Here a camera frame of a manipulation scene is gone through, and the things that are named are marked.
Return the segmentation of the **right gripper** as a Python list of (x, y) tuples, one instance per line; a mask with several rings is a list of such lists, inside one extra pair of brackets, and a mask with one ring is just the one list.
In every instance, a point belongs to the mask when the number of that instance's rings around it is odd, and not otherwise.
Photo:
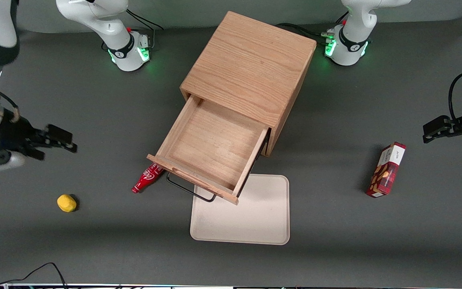
[(0, 124), (0, 172), (24, 165), (27, 159), (43, 161), (44, 149), (59, 148), (77, 153), (78, 146), (72, 143), (72, 133), (53, 124), (45, 127), (49, 140), (42, 140), (42, 130), (33, 128), (22, 118), (12, 123), (4, 117)]

